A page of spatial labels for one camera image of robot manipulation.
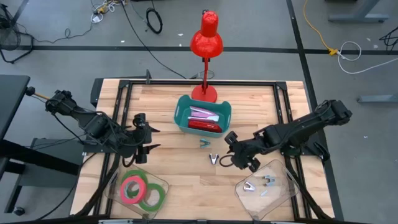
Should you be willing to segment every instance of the wooden tabletop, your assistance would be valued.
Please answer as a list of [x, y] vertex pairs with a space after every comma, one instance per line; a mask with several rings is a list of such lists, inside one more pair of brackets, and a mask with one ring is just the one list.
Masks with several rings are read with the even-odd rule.
[[[293, 118], [309, 113], [307, 97], [302, 82], [286, 82]], [[112, 117], [118, 91], [118, 79], [105, 79], [99, 96], [97, 110]], [[185, 134], [174, 123], [173, 115], [178, 99], [190, 94], [191, 85], [133, 85], [127, 125], [137, 113], [145, 113], [149, 124], [159, 133], [152, 134], [152, 144], [161, 144], [148, 155], [148, 163], [138, 164], [157, 177], [166, 180], [169, 192], [162, 209], [155, 218], [159, 219], [207, 219], [207, 220], [251, 220], [238, 198], [235, 185], [251, 175], [250, 170], [239, 170], [235, 166], [213, 166], [209, 153], [225, 155], [228, 145], [224, 137], [213, 139], [210, 147], [201, 149], [201, 136]], [[232, 106], [229, 131], [241, 139], [252, 138], [252, 133], [270, 124], [278, 123], [272, 87], [269, 86], [216, 86], [217, 103], [228, 101]], [[284, 112], [282, 92], [279, 93]], [[126, 98], [123, 92], [122, 102]], [[120, 123], [123, 110], [119, 110]], [[81, 170], [71, 214], [79, 211], [98, 186], [103, 154], [95, 155]], [[278, 159], [284, 163], [279, 151], [256, 156], [261, 165]], [[302, 165], [308, 191], [324, 212], [333, 215], [331, 200], [326, 184], [322, 162], [316, 156], [302, 156]], [[300, 193], [297, 195], [300, 214], [303, 206]], [[104, 213], [106, 197], [103, 197], [101, 213]], [[140, 218], [128, 208], [113, 202], [111, 217]], [[293, 220], [290, 200], [268, 213], [264, 220]]]

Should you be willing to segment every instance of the gray floor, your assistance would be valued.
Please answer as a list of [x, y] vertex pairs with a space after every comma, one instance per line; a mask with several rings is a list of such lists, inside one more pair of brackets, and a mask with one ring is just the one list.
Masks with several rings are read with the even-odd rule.
[[[344, 41], [352, 40], [363, 49], [372, 50], [376, 44], [379, 48], [375, 50], [384, 50], [384, 45], [378, 38], [397, 25], [398, 3], [395, 1], [381, 1], [374, 8], [374, 12], [390, 14], [391, 19], [383, 24], [336, 24], [327, 21], [328, 13], [352, 11], [363, 1], [365, 0], [350, 4], [309, 0], [307, 16], [322, 32], [330, 47], [339, 48]], [[2, 2], [9, 5], [13, 14], [22, 1]], [[305, 49], [323, 49], [318, 35], [303, 19], [303, 4], [304, 0], [293, 0], [303, 45]], [[135, 2], [134, 6], [144, 15], [150, 2]], [[285, 1], [163, 0], [155, 1], [155, 6], [164, 22], [161, 35], [145, 32], [145, 24], [130, 6], [127, 8], [134, 27], [147, 45], [188, 46], [190, 38], [200, 27], [201, 10], [212, 9], [220, 16], [219, 32], [226, 47], [297, 47]], [[38, 39], [53, 40], [62, 37], [67, 27], [72, 34], [81, 34], [90, 26], [90, 7], [89, 0], [30, 0], [18, 23], [26, 26]], [[106, 14], [104, 21], [94, 25], [86, 36], [61, 40], [54, 45], [141, 44], [130, 30], [122, 9], [117, 7], [114, 13]], [[7, 56], [13, 57], [20, 53], [7, 52]], [[154, 55], [187, 77], [203, 70], [200, 59], [190, 52], [154, 52]], [[394, 57], [365, 55], [355, 63], [343, 62], [343, 66], [349, 71], [357, 71], [392, 58]], [[395, 212], [398, 210], [395, 188], [398, 184], [398, 153], [394, 141], [398, 134], [398, 121], [395, 119], [397, 106], [360, 105], [356, 98], [361, 94], [395, 93], [398, 62], [359, 75], [348, 75], [340, 70], [336, 57], [307, 55], [307, 60], [318, 102], [325, 99], [342, 100], [354, 114], [347, 125], [325, 129], [345, 219], [394, 223], [398, 219]], [[0, 73], [29, 75], [30, 85], [45, 95], [51, 95], [57, 89], [70, 90], [79, 105], [87, 108], [92, 108], [89, 99], [94, 78], [143, 75], [147, 68], [155, 78], [178, 78], [159, 65], [147, 52], [43, 50], [33, 52], [15, 65], [0, 62]], [[298, 54], [224, 52], [212, 59], [210, 69], [216, 73], [217, 79], [304, 80]], [[72, 130], [81, 133], [74, 120], [62, 118], [62, 121]], [[30, 144], [32, 138], [71, 136], [44, 111], [41, 102], [25, 97], [6, 139], [26, 145]], [[6, 195], [15, 178], [8, 174], [1, 180], [0, 210], [5, 206]], [[0, 220], [11, 222], [37, 218], [61, 201], [62, 195], [67, 192], [68, 189], [27, 187], [17, 202], [18, 206], [26, 208], [27, 214], [15, 217], [0, 213]], [[53, 217], [66, 216], [71, 202], [70, 198]]]

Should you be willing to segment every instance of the metal table leg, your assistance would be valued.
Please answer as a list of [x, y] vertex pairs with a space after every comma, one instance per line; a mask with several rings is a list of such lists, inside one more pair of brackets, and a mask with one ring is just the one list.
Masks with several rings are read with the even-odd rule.
[[358, 103], [398, 103], [398, 93], [394, 95], [359, 96]]
[[365, 0], [363, 6], [352, 14], [329, 15], [330, 22], [384, 22], [388, 20], [387, 14], [370, 14], [369, 12], [379, 0]]

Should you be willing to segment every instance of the pink tape roll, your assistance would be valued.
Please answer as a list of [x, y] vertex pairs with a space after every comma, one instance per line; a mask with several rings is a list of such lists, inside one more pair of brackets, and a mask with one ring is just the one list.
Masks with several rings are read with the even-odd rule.
[[[129, 185], [133, 182], [136, 182], [138, 184], [139, 191], [137, 196], [129, 198], [127, 196], [126, 187], [129, 187]], [[123, 201], [123, 203], [126, 204], [139, 203], [144, 199], [146, 192], [147, 192], [147, 185], [145, 184], [144, 180], [142, 180], [139, 176], [128, 177], [126, 180], [124, 180], [124, 182], [120, 186], [120, 198]]]

